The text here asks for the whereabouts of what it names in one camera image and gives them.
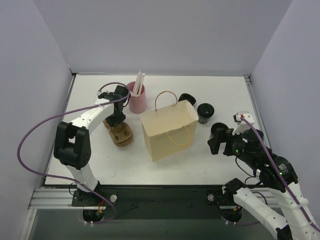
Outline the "black cup lid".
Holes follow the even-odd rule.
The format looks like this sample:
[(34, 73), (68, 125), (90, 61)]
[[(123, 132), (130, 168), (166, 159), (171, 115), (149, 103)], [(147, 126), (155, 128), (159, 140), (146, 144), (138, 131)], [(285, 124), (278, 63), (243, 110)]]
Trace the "black cup lid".
[(197, 114), (201, 118), (211, 118), (215, 113), (214, 107), (209, 103), (202, 103), (197, 107)]

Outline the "brown paper bag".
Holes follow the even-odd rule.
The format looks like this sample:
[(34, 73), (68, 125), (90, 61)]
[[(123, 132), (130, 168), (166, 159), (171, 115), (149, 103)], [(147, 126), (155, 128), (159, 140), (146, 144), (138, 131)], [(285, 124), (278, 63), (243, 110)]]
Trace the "brown paper bag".
[(154, 110), (140, 115), (145, 146), (153, 162), (181, 152), (193, 143), (198, 125), (198, 114), (193, 105), (187, 101), (158, 108), (158, 98), (172, 91), (160, 92), (154, 100)]

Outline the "dark translucent coffee cup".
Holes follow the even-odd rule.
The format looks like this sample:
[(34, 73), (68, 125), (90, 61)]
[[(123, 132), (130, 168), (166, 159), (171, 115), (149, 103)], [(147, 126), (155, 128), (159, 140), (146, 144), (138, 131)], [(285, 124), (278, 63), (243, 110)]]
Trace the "dark translucent coffee cup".
[(198, 117), (198, 122), (199, 122), (200, 124), (206, 124), (206, 123), (209, 122), (210, 119), (211, 119), (210, 117), (201, 117), (201, 116), (199, 116), (199, 117)]

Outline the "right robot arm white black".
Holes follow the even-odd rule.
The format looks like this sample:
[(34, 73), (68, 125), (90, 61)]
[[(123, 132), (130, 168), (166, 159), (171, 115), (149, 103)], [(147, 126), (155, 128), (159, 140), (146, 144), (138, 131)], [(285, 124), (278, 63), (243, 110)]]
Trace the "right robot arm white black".
[(241, 180), (234, 178), (222, 186), (221, 197), (248, 211), (276, 240), (318, 240), (320, 228), (303, 197), (298, 176), (291, 163), (266, 147), (260, 130), (248, 129), (233, 135), (232, 129), (219, 127), (208, 140), (212, 155), (225, 144), (223, 154), (234, 156), (252, 169), (258, 180), (274, 197), (282, 211), (278, 214), (260, 201)]

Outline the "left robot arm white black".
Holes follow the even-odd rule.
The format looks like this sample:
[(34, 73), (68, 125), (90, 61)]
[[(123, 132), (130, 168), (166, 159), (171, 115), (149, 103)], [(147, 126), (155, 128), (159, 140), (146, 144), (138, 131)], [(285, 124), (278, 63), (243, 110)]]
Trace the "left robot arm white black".
[(125, 130), (124, 103), (129, 90), (117, 85), (114, 91), (98, 91), (93, 108), (83, 112), (71, 122), (60, 122), (57, 126), (53, 155), (78, 181), (77, 189), (91, 206), (100, 203), (102, 193), (97, 190), (99, 181), (93, 175), (91, 158), (91, 133), (106, 123), (110, 130)]

